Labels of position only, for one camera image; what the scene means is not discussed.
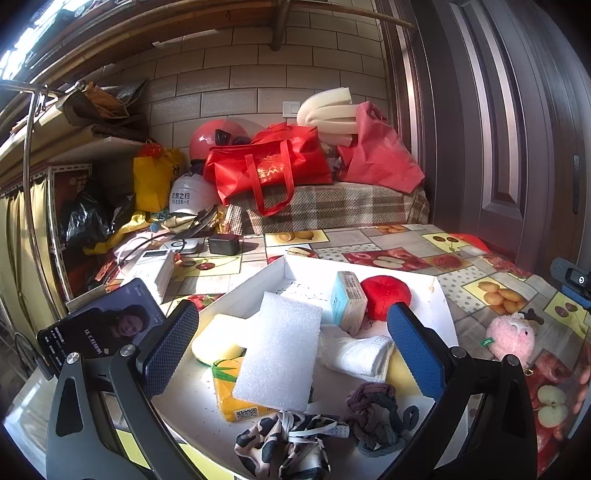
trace black plastic bag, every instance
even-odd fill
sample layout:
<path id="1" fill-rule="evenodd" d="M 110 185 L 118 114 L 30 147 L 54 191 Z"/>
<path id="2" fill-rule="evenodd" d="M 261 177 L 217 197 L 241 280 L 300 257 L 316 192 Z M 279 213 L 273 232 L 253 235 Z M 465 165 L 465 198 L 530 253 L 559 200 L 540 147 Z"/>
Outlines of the black plastic bag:
<path id="1" fill-rule="evenodd" d="M 129 222 L 134 204 L 135 195 L 131 194 L 113 208 L 102 185 L 95 179 L 89 179 L 74 202 L 64 205 L 67 210 L 63 212 L 62 218 L 67 218 L 67 224 L 66 221 L 62 224 L 65 227 L 63 241 L 68 247 L 74 248 L 93 248 L 97 243 L 105 242 L 122 225 Z"/>
<path id="2" fill-rule="evenodd" d="M 117 202 L 111 220 L 111 235 L 131 220 L 135 212 L 135 193 L 123 197 Z"/>

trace wooden door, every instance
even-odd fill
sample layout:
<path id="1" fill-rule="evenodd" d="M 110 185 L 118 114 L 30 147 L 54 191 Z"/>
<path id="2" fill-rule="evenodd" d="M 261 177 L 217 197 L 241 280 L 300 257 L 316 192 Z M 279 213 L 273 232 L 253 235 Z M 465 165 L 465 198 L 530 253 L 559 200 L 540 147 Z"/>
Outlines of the wooden door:
<path id="1" fill-rule="evenodd" d="M 576 55 L 565 54 L 570 46 L 551 19 L 532 2 L 512 0 L 384 5 L 419 27 L 398 29 L 402 47 L 392 27 L 382 28 L 394 91 L 403 86 L 398 127 L 425 171 L 433 223 L 473 233 L 545 276 L 555 256 L 584 262 L 581 110 L 591 108 L 572 79 Z M 412 91 L 404 88 L 409 79 Z"/>

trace phone charger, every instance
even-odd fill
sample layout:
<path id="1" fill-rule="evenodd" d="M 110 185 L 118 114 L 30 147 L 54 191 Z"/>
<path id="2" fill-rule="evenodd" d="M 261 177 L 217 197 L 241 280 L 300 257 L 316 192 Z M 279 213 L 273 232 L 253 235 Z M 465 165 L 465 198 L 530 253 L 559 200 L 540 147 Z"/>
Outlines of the phone charger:
<path id="1" fill-rule="evenodd" d="M 237 255 L 240 237 L 229 233 L 216 233 L 209 237 L 209 252 L 215 255 Z"/>

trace apple picture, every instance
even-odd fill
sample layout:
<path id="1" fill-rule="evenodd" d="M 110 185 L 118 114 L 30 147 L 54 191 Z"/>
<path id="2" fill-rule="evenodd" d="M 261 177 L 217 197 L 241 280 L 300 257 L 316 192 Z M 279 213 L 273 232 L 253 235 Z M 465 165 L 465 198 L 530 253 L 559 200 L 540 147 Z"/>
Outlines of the apple picture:
<path id="1" fill-rule="evenodd" d="M 547 429 L 560 425 L 569 416 L 569 408 L 565 405 L 566 393 L 553 385 L 543 385 L 538 390 L 540 409 L 538 421 Z"/>

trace patterned cloth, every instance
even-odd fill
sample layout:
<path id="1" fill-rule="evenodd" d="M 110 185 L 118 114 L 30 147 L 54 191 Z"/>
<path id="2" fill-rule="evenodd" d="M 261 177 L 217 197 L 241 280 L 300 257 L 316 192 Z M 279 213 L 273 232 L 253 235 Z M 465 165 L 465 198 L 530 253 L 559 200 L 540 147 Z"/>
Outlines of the patterned cloth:
<path id="1" fill-rule="evenodd" d="M 322 438 L 348 436 L 348 430 L 338 417 L 282 410 L 263 417 L 241 433 L 236 438 L 234 451 L 251 474 L 269 478 L 275 447 L 279 442 L 287 442 L 287 458 L 279 467 L 279 478 L 320 480 L 325 472 L 330 472 Z"/>
<path id="2" fill-rule="evenodd" d="M 285 198 L 281 186 L 263 189 L 265 205 Z M 297 232 L 323 228 L 427 223 L 429 203 L 422 187 L 407 195 L 384 187 L 338 182 L 295 187 L 285 209 L 270 217 L 258 213 L 252 192 L 230 198 L 226 231 L 237 235 Z"/>
<path id="3" fill-rule="evenodd" d="M 345 421 L 359 440 L 361 455 L 381 457 L 401 450 L 410 440 L 410 430 L 418 423 L 418 408 L 414 405 L 407 408 L 401 420 L 395 392 L 392 385 L 366 382 L 347 399 L 350 415 Z M 389 422 L 379 419 L 374 405 L 388 410 Z"/>

